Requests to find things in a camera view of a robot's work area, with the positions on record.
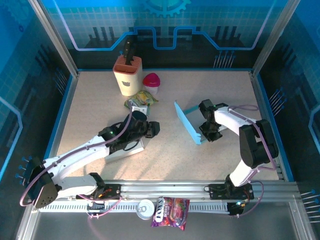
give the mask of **can lid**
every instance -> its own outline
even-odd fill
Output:
[[[160,86],[160,78],[153,72],[145,76],[142,83],[147,87],[156,88]]]
[[[136,214],[139,218],[148,220],[155,213],[155,205],[149,199],[143,199],[139,202],[138,207],[136,209]]]

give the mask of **white robotic arm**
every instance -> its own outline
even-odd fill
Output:
[[[135,110],[129,117],[105,127],[88,142],[62,155],[44,160],[33,158],[26,167],[23,185],[34,207],[42,208],[55,199],[69,196],[87,196],[102,201],[108,196],[117,196],[120,186],[105,185],[97,173],[76,177],[68,175],[117,151],[130,151],[142,137],[153,138],[160,131],[159,123],[148,122],[141,111]],[[127,148],[130,143],[136,145]]]
[[[226,178],[231,188],[235,189],[248,184],[259,168],[270,162],[267,151],[272,158],[278,156],[276,140],[267,120],[257,121],[243,116],[224,103],[213,105],[209,99],[202,101],[199,109],[207,120],[200,126],[200,130],[208,141],[213,142],[222,137],[219,132],[221,126],[225,126],[239,136],[242,159],[236,169]],[[259,128],[262,136],[258,134],[253,124]],[[267,151],[261,141],[256,141],[256,138],[260,137],[264,138]]]
[[[218,108],[218,110],[214,111],[214,118],[218,124],[227,127],[238,136],[240,127],[249,125],[249,123],[244,119],[250,119],[252,122],[256,122],[256,120],[253,118],[247,118],[246,116],[243,116],[243,119],[235,116],[230,111],[229,107],[227,106]],[[252,169],[251,167],[247,166],[241,159],[236,169],[230,174],[230,179],[235,187],[240,187],[248,183],[248,178],[250,178],[255,173],[255,171],[256,168]]]
[[[61,190],[58,191],[57,199],[76,195],[90,195],[97,189],[97,182],[91,175],[75,177],[68,177],[68,175],[97,159],[107,157],[110,149],[106,145],[89,148],[92,144],[98,144],[104,141],[102,136],[96,135],[90,141],[69,152],[44,160],[43,166],[47,168],[63,156],[80,148],[87,148],[87,150],[79,151],[67,157],[61,164],[57,164],[56,167],[48,170],[48,173],[53,176],[51,178],[53,183],[61,187]]]

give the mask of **small package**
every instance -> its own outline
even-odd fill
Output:
[[[189,199],[159,197],[151,227],[171,226],[185,230]]]
[[[129,108],[128,102],[131,103],[132,106],[141,107],[141,106],[148,106],[147,109],[147,116],[149,116],[150,110],[149,106],[158,102],[149,92],[147,91],[139,91],[137,94],[130,97],[127,101],[124,102],[124,106]]]

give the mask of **speckled countertop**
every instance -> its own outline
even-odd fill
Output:
[[[143,140],[145,150],[106,164],[98,159],[71,176],[97,172],[105,180],[224,180],[238,165],[239,137],[230,130],[215,142],[196,145],[180,122],[174,107],[177,100],[184,110],[211,99],[228,105],[256,105],[256,98],[245,71],[156,71],[161,79],[159,100],[151,106],[149,121],[160,122],[160,133]],[[112,71],[81,72],[58,154],[67,152],[97,135],[100,130],[123,121],[128,109]],[[250,118],[259,112],[239,110]],[[276,172],[263,171],[260,180],[277,180]]]

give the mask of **glass panel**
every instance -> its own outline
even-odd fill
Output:
[[[252,68],[286,2],[43,1],[80,69],[111,69],[129,36],[144,68]]]
[[[320,183],[320,5],[302,0],[260,76],[296,181]]]
[[[28,158],[44,158],[69,72],[26,0],[0,1],[0,224],[14,239]]]

